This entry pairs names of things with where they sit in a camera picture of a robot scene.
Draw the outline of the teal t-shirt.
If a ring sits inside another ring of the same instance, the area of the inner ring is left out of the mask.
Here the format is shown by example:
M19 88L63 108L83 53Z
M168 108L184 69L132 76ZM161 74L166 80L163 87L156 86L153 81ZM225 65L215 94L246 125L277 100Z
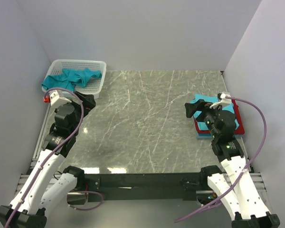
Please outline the teal t-shirt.
M88 68L82 70L63 68L59 75L48 75L44 79L42 87L45 90L60 87L74 92L76 86L86 87L91 78L101 79L101 71L92 71Z

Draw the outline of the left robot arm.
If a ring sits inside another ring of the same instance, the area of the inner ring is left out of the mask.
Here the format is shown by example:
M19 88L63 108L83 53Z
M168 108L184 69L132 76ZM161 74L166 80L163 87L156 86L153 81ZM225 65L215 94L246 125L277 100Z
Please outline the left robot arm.
M53 88L43 96L43 101L55 108L55 121L22 189L8 206L0 206L0 223L5 228L43 228L47 215L65 195L87 189L84 170L74 166L65 168L54 185L48 186L75 144L83 118L96 106L93 95L70 92L76 99L72 101L63 91Z

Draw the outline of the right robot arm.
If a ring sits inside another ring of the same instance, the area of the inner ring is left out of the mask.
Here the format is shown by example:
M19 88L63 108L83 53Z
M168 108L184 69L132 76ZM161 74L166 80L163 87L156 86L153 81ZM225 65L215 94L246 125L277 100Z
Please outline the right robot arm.
M212 150L230 181L226 181L217 166L202 168L199 185L206 190L212 189L217 197L176 222L224 205L233 228L277 228L280 226L280 219L262 201L248 170L250 164L234 136L236 116L223 110L230 103L231 97L221 98L216 103L200 99L185 104L188 118L192 118L196 112L200 113L196 121L204 122L210 131Z

